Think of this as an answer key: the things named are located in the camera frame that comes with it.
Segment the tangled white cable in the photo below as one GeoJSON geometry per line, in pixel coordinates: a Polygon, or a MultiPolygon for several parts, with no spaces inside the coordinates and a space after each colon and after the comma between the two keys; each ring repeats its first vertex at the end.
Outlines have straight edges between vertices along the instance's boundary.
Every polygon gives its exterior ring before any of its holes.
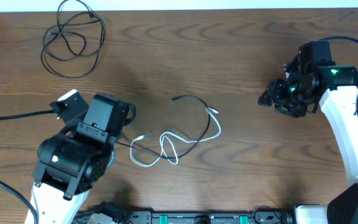
{"type": "MultiPolygon", "coordinates": [[[[219,114],[219,112],[218,112],[216,109],[213,109],[213,108],[205,108],[205,111],[206,111],[206,112],[212,117],[212,119],[215,121],[216,126],[218,127],[218,132],[217,132],[214,136],[211,136],[211,137],[209,137],[209,138],[200,140],[200,142],[214,139],[214,138],[218,137],[218,136],[222,133],[221,125],[220,125],[218,119],[216,119],[215,116],[214,116],[214,113],[215,113],[215,114],[219,114]]],[[[170,163],[172,163],[173,165],[177,165],[178,162],[179,162],[178,154],[177,154],[177,152],[176,152],[176,150],[175,150],[175,146],[173,145],[173,142],[171,141],[171,139],[168,138],[168,135],[171,135],[171,136],[173,136],[173,137],[175,137],[175,138],[177,138],[177,139],[179,139],[179,140],[181,140],[181,141],[183,141],[183,142],[185,142],[185,143],[194,143],[194,142],[197,142],[197,141],[195,141],[195,140],[192,140],[192,141],[186,140],[186,139],[184,139],[183,137],[180,137],[179,135],[177,135],[177,134],[175,134],[175,133],[172,133],[172,132],[170,132],[170,131],[165,131],[165,132],[162,133],[161,136],[160,136],[160,147],[161,147],[161,154],[160,154],[160,156],[159,156],[154,162],[152,162],[152,163],[150,163],[150,164],[144,164],[144,163],[138,161],[138,160],[134,157],[134,155],[133,155],[133,149],[134,149],[134,148],[133,148],[133,145],[134,145],[134,143],[135,143],[136,141],[140,141],[140,140],[142,140],[143,138],[146,137],[146,135],[141,135],[141,136],[135,138],[134,140],[132,140],[132,142],[131,142],[131,146],[130,146],[130,148],[129,148],[129,156],[131,157],[131,161],[132,161],[134,164],[136,164],[136,165],[138,165],[138,166],[141,166],[141,167],[151,167],[152,165],[154,165],[156,162],[158,162],[158,161],[161,159],[162,154],[163,154],[165,157],[168,157],[168,156],[167,156],[167,153],[165,153],[165,149],[164,149],[164,140],[168,140],[168,142],[171,144],[173,154],[175,155],[175,162],[172,162],[170,159],[168,159],[168,161],[169,161],[170,163]]]]}

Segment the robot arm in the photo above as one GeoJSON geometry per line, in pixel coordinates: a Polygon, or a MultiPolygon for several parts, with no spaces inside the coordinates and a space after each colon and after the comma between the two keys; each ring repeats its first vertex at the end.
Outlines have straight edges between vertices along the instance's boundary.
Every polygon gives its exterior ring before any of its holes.
{"type": "MultiPolygon", "coordinates": [[[[89,190],[114,162],[114,143],[122,127],[134,120],[135,107],[102,93],[89,107],[76,90],[50,106],[66,127],[39,147],[31,204],[40,224],[71,223],[89,190]],[[132,117],[127,118],[130,110],[132,117]]],[[[25,223],[34,223],[30,212],[25,223]]]]}
{"type": "Polygon", "coordinates": [[[296,207],[296,223],[358,223],[358,72],[353,66],[337,66],[326,40],[299,50],[285,68],[287,80],[270,82],[258,104],[274,103],[277,112],[293,118],[313,114],[320,106],[334,131],[349,188],[329,205],[296,207]]]}
{"type": "Polygon", "coordinates": [[[319,105],[326,115],[336,138],[345,166],[347,186],[358,183],[358,118],[356,86],[339,86],[326,90],[319,105]]]}

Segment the wooden surface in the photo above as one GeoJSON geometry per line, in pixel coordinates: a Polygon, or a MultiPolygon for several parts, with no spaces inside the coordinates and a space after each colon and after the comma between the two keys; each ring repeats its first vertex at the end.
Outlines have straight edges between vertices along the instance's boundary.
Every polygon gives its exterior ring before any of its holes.
{"type": "MultiPolygon", "coordinates": [[[[63,20],[70,13],[64,13],[63,20]]],[[[259,205],[328,203],[346,188],[333,132],[321,112],[293,119],[257,106],[270,80],[301,44],[331,35],[358,38],[358,9],[100,12],[107,38],[97,69],[79,80],[57,78],[40,63],[42,36],[54,13],[0,14],[0,115],[47,110],[76,88],[87,100],[97,92],[134,103],[128,138],[149,134],[143,145],[158,150],[166,130],[196,138],[206,124],[194,94],[220,112],[223,133],[200,144],[173,166],[135,166],[129,150],[91,190],[83,208],[113,200],[154,210],[252,210],[259,205]]],[[[72,29],[88,37],[92,51],[99,27],[72,29]]],[[[81,47],[81,40],[72,38],[81,47]]],[[[51,50],[68,57],[63,41],[51,50]]],[[[358,46],[331,44],[337,64],[358,69],[358,46]]],[[[93,58],[58,63],[64,74],[89,69],[93,58]]],[[[0,179],[30,198],[37,149],[63,126],[53,115],[0,121],[0,179]]],[[[179,151],[189,147],[177,143],[179,151]]],[[[144,161],[152,158],[142,156],[144,161]]],[[[0,223],[22,223],[27,210],[0,189],[0,223]]]]}

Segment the green terminal block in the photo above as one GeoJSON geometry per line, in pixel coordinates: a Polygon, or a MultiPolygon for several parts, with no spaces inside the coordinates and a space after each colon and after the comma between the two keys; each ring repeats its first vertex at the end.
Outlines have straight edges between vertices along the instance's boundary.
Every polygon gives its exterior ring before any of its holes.
{"type": "Polygon", "coordinates": [[[248,216],[240,216],[240,224],[248,224],[248,216]]]}
{"type": "Polygon", "coordinates": [[[160,224],[168,224],[168,215],[160,215],[160,224]]]}

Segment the white wall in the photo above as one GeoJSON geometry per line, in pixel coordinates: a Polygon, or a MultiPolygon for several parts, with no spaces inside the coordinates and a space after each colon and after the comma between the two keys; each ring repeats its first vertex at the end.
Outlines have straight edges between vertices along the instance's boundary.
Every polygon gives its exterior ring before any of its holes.
{"type": "MultiPolygon", "coordinates": [[[[0,0],[0,12],[56,11],[62,0],[0,0]]],[[[94,11],[358,7],[358,0],[83,0],[94,11]]],[[[83,11],[73,0],[64,11],[83,11]]]]}

